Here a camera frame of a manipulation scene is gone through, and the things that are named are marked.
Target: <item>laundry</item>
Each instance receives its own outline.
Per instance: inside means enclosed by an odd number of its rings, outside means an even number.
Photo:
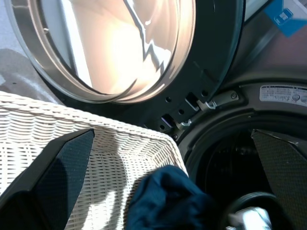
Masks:
[[[129,205],[126,230],[216,229],[216,206],[179,168],[146,176]]]

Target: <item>sticker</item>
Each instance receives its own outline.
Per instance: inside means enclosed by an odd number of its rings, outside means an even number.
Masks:
[[[307,25],[307,0],[273,0],[264,11],[287,37]]]
[[[284,102],[307,107],[307,88],[291,85],[263,85],[260,87],[260,101]]]

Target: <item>open washer door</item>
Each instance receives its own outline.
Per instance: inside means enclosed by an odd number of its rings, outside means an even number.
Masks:
[[[241,0],[6,0],[6,5],[25,53],[53,87],[86,103],[139,103],[123,115],[132,113],[135,120],[126,121],[161,131],[167,124],[157,120],[164,115],[171,117],[168,123],[186,120],[197,111],[196,99],[205,102],[220,87],[245,18]],[[135,115],[153,107],[153,113]]]

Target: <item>woven texture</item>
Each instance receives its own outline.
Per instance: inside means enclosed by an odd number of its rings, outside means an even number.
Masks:
[[[123,229],[140,179],[174,165],[185,172],[167,135],[90,113],[0,92],[0,194],[52,139],[92,127],[95,139],[68,230]]]
[[[291,144],[255,132],[254,142],[273,192],[296,229],[307,229],[307,160]]]

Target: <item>washing machine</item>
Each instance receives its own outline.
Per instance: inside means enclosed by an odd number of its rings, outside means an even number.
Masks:
[[[65,105],[170,135],[191,180],[222,210],[274,194],[279,205],[263,204],[283,215],[270,216],[273,229],[307,228],[304,2],[6,4],[25,53]]]

